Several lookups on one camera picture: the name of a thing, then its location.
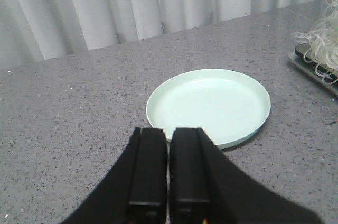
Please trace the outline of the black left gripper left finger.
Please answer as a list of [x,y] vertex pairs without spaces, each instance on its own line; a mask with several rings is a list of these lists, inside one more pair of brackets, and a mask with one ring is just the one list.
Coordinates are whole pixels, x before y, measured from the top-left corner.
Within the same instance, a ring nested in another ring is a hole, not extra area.
[[136,127],[119,159],[64,223],[165,223],[166,213],[165,134]]

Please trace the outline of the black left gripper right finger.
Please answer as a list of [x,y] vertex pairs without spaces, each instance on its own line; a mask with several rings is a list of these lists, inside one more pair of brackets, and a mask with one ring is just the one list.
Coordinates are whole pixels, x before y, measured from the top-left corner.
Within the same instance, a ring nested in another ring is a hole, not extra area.
[[177,128],[170,146],[171,223],[322,223],[235,166],[201,128]]

